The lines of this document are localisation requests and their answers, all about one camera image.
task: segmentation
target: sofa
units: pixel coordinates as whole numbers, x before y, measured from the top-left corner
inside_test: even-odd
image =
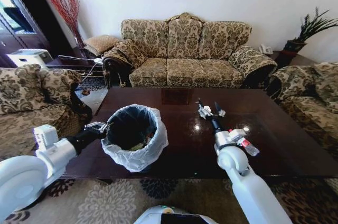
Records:
[[[49,124],[59,137],[74,136],[91,119],[91,109],[75,94],[81,75],[39,65],[0,68],[0,161],[31,155],[33,128]]]
[[[107,87],[113,73],[122,87],[256,87],[277,64],[245,45],[250,33],[244,22],[205,22],[189,13],[124,20],[124,41],[102,56]]]
[[[338,63],[288,66],[275,72],[267,94],[338,161]],[[326,179],[338,194],[338,179]]]

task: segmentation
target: telephone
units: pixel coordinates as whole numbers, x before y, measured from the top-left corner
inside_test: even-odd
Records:
[[[273,49],[271,47],[266,47],[264,44],[260,45],[259,51],[263,54],[274,54]]]

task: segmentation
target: white plastic bag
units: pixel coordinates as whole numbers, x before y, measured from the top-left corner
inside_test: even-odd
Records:
[[[108,135],[110,134],[109,128],[107,137],[101,140],[102,148],[104,149],[104,152],[108,154],[117,164],[123,165],[130,172],[140,172],[155,162],[160,156],[162,150],[168,145],[167,130],[161,121],[158,109],[137,104],[119,109],[111,116],[107,123],[109,124],[113,120],[118,121],[119,123],[124,123],[124,121],[122,121],[124,117],[127,117],[128,121],[132,121],[131,124],[134,124],[130,127],[130,130],[139,129],[136,128],[139,127],[138,122],[145,117],[148,118],[149,124],[155,126],[156,128],[153,138],[142,149],[136,151],[123,150],[120,146],[112,144],[110,140],[108,140]]]

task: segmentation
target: red decorative branches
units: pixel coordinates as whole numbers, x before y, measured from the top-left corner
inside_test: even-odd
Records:
[[[83,48],[84,43],[78,28],[78,15],[80,8],[79,0],[50,0],[50,2],[62,16],[71,32],[74,34],[78,46]]]

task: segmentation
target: dark wooden table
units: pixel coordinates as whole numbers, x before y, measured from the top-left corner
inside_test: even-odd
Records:
[[[197,101],[227,112],[226,129],[249,127],[247,139],[260,154],[249,156],[254,171],[263,177],[338,177],[338,163],[308,136],[263,91],[258,89],[111,88],[93,121],[106,121],[130,104],[161,112],[169,146],[147,173],[130,173],[117,165],[101,142],[89,145],[67,166],[64,178],[226,178],[217,165],[210,122],[199,117]]]

